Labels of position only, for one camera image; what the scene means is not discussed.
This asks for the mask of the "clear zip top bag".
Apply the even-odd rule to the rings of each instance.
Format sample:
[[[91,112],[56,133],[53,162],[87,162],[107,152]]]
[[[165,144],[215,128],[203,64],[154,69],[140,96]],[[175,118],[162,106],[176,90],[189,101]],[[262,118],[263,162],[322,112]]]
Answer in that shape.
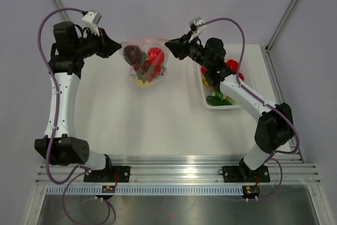
[[[121,43],[120,54],[130,66],[130,77],[137,86],[148,88],[166,77],[170,54],[165,46],[167,41],[164,38],[148,38]]]

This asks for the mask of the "dark red apple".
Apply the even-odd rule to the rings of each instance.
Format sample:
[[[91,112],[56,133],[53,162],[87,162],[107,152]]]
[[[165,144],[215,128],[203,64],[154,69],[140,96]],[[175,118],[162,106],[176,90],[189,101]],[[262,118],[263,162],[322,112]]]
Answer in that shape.
[[[142,51],[137,45],[128,45],[124,47],[123,56],[130,66],[140,64],[142,61]]]

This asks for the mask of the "yellow lemon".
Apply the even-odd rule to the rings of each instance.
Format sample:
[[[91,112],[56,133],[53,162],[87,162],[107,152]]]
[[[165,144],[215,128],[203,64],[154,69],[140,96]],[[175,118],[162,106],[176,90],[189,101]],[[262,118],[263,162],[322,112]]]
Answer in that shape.
[[[138,78],[134,79],[135,84],[140,88],[148,88],[151,86],[151,82],[139,80]]]

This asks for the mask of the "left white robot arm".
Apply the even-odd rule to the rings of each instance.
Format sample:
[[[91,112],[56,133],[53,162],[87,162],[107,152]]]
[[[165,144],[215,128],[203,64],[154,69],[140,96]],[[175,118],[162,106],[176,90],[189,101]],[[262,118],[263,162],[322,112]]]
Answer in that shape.
[[[55,42],[47,61],[52,99],[44,136],[36,139],[35,150],[45,159],[46,172],[52,165],[75,164],[85,170],[86,182],[107,182],[114,175],[111,159],[90,150],[87,141],[76,137],[75,102],[84,60],[93,55],[109,58],[121,44],[110,39],[101,27],[81,28],[72,22],[53,26]]]

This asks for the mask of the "strawberry bunch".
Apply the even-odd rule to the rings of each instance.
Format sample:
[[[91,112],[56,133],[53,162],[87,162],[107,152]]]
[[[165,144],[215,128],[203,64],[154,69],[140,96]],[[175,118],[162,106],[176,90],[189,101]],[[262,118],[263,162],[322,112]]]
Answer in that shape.
[[[140,64],[133,65],[133,70],[135,71],[135,76],[143,82],[153,82],[156,78],[162,75],[164,66],[161,65],[151,65],[148,59],[143,59]]]

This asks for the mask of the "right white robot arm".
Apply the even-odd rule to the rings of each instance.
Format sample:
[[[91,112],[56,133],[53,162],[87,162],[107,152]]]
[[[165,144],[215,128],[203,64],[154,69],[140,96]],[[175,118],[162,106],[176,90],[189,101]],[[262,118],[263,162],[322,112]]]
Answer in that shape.
[[[294,137],[290,106],[271,102],[245,85],[227,66],[224,60],[226,51],[221,39],[210,38],[205,45],[201,45],[196,38],[189,40],[184,35],[165,42],[165,46],[177,59],[189,57],[204,67],[207,83],[232,98],[257,122],[255,144],[238,166],[238,175],[244,181],[251,181],[258,176],[262,166],[274,156],[279,147]]]

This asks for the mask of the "white plastic basket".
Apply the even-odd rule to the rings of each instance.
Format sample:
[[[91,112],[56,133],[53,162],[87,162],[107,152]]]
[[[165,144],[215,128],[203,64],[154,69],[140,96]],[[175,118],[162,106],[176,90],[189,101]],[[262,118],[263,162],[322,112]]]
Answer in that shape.
[[[235,72],[237,72],[237,67],[240,60],[240,53],[229,52],[225,56],[225,62],[230,64]],[[232,98],[226,95],[220,96],[219,92],[216,92],[213,87],[210,87],[205,80],[204,74],[205,70],[197,63],[194,63],[194,68],[196,69],[196,78],[199,82],[199,87],[201,91],[201,98],[206,108],[210,110],[231,110],[231,109],[241,109],[242,107],[237,104]],[[253,86],[253,75],[251,73],[250,67],[246,65],[245,60],[242,61],[239,76],[241,81],[246,85]]]

